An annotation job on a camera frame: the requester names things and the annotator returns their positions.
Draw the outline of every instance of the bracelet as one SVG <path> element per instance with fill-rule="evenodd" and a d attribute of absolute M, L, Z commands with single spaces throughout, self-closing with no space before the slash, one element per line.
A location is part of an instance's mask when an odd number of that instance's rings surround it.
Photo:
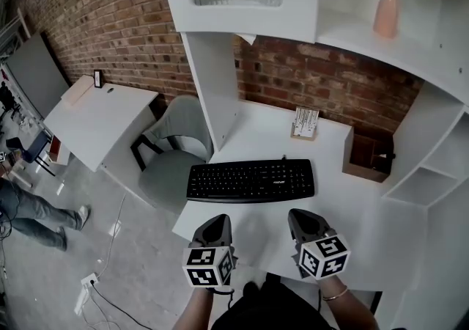
<path fill-rule="evenodd" d="M 336 300 L 337 298 L 345 295 L 345 293 L 349 290 L 349 288 L 347 286 L 345 286 L 345 290 L 343 290 L 342 292 L 340 292 L 340 294 L 338 295 L 335 295 L 335 296 L 332 296 L 330 298 L 325 298 L 324 296 L 322 297 L 322 300 L 324 301 L 332 301 L 332 300 Z"/>

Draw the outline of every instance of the gray chair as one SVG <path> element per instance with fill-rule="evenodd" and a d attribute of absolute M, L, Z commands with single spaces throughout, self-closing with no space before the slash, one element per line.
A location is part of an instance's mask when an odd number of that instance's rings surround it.
<path fill-rule="evenodd" d="M 207 151 L 205 160 L 179 150 L 174 136 L 199 140 Z M 168 139 L 173 150 L 162 151 L 156 145 L 161 139 Z M 147 166 L 139 152 L 141 144 L 157 153 Z M 186 190 L 191 167 L 194 164 L 207 163 L 213 154 L 212 139 L 199 99 L 190 95 L 181 95 L 173 99 L 161 119 L 140 135 L 132 144 L 131 150 L 142 170 L 139 178 L 140 189 L 157 206 L 173 213 L 181 213 L 187 202 Z"/>

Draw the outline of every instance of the white desk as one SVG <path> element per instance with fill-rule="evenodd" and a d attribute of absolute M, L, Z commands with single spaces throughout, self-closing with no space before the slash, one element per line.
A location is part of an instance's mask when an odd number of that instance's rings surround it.
<path fill-rule="evenodd" d="M 294 117 L 293 111 L 241 102 L 225 145 L 210 163 L 280 159 L 283 154 L 309 158 L 314 197 L 245 205 L 189 201 L 173 232 L 190 240 L 206 220 L 228 214 L 240 263 L 300 280 L 291 258 L 295 248 L 287 214 L 291 208 L 310 210 L 324 216 L 347 239 L 352 254 L 341 278 L 351 289 L 403 291 L 415 287 L 425 245 L 425 211 L 383 201 L 378 183 L 341 173 L 350 126 L 320 119 L 316 140 L 301 141 L 289 136 Z"/>
<path fill-rule="evenodd" d="M 61 100 L 44 124 L 93 172 L 158 93 L 105 84 L 89 88 L 72 106 Z"/>

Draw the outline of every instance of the keyboard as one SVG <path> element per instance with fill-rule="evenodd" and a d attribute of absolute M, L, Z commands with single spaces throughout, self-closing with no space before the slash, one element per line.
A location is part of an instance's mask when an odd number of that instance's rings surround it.
<path fill-rule="evenodd" d="M 256 203 L 314 196 L 308 159 L 244 161 L 192 166 L 187 197 L 193 201 Z"/>

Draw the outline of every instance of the pink vase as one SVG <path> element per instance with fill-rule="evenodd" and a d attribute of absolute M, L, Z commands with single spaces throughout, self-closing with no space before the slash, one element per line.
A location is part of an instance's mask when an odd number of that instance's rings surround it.
<path fill-rule="evenodd" d="M 373 30 L 385 38 L 394 38 L 399 23 L 399 0 L 380 0 Z"/>

